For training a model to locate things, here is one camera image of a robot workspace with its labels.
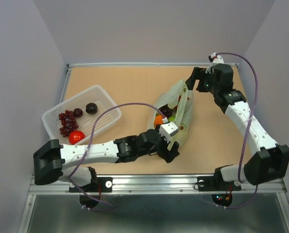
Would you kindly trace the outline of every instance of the screw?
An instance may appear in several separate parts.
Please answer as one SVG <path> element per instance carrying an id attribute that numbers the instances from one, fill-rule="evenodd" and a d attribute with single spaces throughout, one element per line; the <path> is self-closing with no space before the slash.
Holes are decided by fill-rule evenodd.
<path id="1" fill-rule="evenodd" d="M 238 187 L 241 185 L 241 183 L 239 181 L 234 181 L 234 185 Z"/>
<path id="2" fill-rule="evenodd" d="M 205 182 L 204 182 L 203 180 L 200 180 L 200 181 L 198 182 L 198 186 L 204 187 L 204 186 L 205 186 Z"/>
<path id="3" fill-rule="evenodd" d="M 106 187 L 107 188 L 111 188 L 112 187 L 112 182 L 111 181 L 107 181 L 106 182 Z"/>

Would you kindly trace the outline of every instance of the metal frame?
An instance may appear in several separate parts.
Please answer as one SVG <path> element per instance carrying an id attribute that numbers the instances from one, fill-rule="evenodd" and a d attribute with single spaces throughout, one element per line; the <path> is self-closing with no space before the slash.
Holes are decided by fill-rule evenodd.
<path id="1" fill-rule="evenodd" d="M 239 66 L 239 63 L 226 63 L 231 66 Z M 69 68 L 74 67 L 194 67 L 194 66 L 209 66 L 210 63 L 160 63 L 160 62 L 103 62 L 103 63 L 84 63 L 84 64 L 69 64 Z"/>
<path id="2" fill-rule="evenodd" d="M 29 222 L 32 217 L 33 206 L 36 201 L 36 195 L 28 195 L 22 214 L 22 218 L 19 223 L 18 233 L 26 233 L 28 231 Z"/>
<path id="3" fill-rule="evenodd" d="M 74 67 L 166 67 L 166 66 L 206 66 L 209 63 L 91 63 L 68 65 L 66 79 L 60 102 L 65 98 L 72 68 Z M 103 195 L 165 195 L 165 194 L 216 194 L 218 192 L 199 192 L 194 189 L 194 184 L 199 176 L 205 174 L 182 174 L 182 175 L 103 175 L 113 177 L 112 192 Z M 244 183 L 241 185 L 242 191 L 233 193 L 254 193 L 255 187 Z M 289 231 L 289 203 L 286 196 L 286 187 L 283 179 L 267 182 L 259 185 L 258 193 L 276 193 L 282 210 L 283 217 Z M 36 195 L 79 195 L 79 193 L 69 193 L 69 184 L 55 182 L 53 184 L 37 186 L 34 184 L 32 176 L 28 197 L 24 207 L 18 233 L 26 233 L 32 216 Z"/>
<path id="4" fill-rule="evenodd" d="M 223 192 L 200 192 L 195 183 L 199 176 L 211 174 L 187 174 L 187 175 L 99 175 L 99 177 L 112 177 L 112 192 L 103 195 L 165 195 L 165 194 L 217 194 Z M 255 186 L 249 183 L 241 185 L 241 191 L 233 193 L 254 193 Z M 276 180 L 260 184 L 259 193 L 285 193 L 286 187 L 283 180 Z M 69 184 L 55 182 L 52 184 L 39 186 L 34 184 L 32 179 L 29 195 L 79 195 L 79 193 L 69 193 Z"/>

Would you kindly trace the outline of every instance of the white wall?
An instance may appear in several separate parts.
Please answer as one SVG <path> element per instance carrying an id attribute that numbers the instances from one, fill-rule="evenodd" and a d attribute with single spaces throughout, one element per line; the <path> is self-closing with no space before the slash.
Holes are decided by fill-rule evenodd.
<path id="1" fill-rule="evenodd" d="M 246 52 L 259 79 L 257 117 L 280 143 L 289 145 L 289 0 L 276 0 Z M 248 99 L 254 79 L 246 64 L 240 65 Z M 285 177 L 289 197 L 289 167 Z"/>
<path id="2" fill-rule="evenodd" d="M 274 0 L 34 0 L 63 58 L 208 62 L 244 53 Z"/>
<path id="3" fill-rule="evenodd" d="M 64 61 L 32 0 L 0 0 L 0 233 L 17 232 Z"/>

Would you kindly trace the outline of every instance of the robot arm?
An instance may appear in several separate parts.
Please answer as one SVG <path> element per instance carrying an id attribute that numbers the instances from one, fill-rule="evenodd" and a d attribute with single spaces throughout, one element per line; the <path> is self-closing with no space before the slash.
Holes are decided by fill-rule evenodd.
<path id="1" fill-rule="evenodd" d="M 179 155 L 178 142 L 171 150 L 167 147 L 172 136 L 178 132 L 173 122 L 159 125 L 139 136 L 128 136 L 102 144 L 94 144 L 87 151 L 82 164 L 127 163 L 144 155 L 157 155 L 167 163 Z M 81 160 L 87 146 L 60 145 L 58 139 L 48 141 L 33 155 L 35 184 L 44 185 L 57 180 L 69 182 L 68 176 Z M 78 186 L 85 186 L 96 179 L 93 168 L 79 167 L 72 179 Z"/>
<path id="2" fill-rule="evenodd" d="M 245 96 L 239 90 L 233 89 L 233 69 L 230 65 L 224 64 L 222 57 L 215 53 L 209 56 L 209 60 L 211 64 L 207 69 L 194 68 L 186 84 L 191 86 L 199 80 L 196 90 L 210 92 L 214 97 L 214 102 L 244 136 L 250 108 Z M 289 147 L 281 146 L 271 138 L 254 116 L 252 116 L 247 143 L 252 158 L 241 170 L 242 181 L 256 185 L 285 176 L 289 162 Z M 238 165 L 231 165 L 217 168 L 214 173 L 214 182 L 238 181 L 238 167 Z"/>

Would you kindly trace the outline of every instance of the translucent plastic bag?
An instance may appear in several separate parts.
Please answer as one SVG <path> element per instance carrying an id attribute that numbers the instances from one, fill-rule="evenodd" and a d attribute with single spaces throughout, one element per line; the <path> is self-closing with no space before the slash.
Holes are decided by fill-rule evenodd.
<path id="1" fill-rule="evenodd" d="M 168 120 L 174 122 L 179 128 L 179 132 L 173 136 L 172 143 L 168 146 L 168 149 L 172 147 L 175 141 L 179 143 L 179 146 L 182 146 L 186 141 L 193 116 L 193 101 L 193 92 L 188 90 L 185 80 L 180 80 L 155 102 L 154 106 L 166 113 Z M 157 111 L 152 111 L 147 126 L 148 129 L 155 128 L 154 121 L 158 114 Z"/>

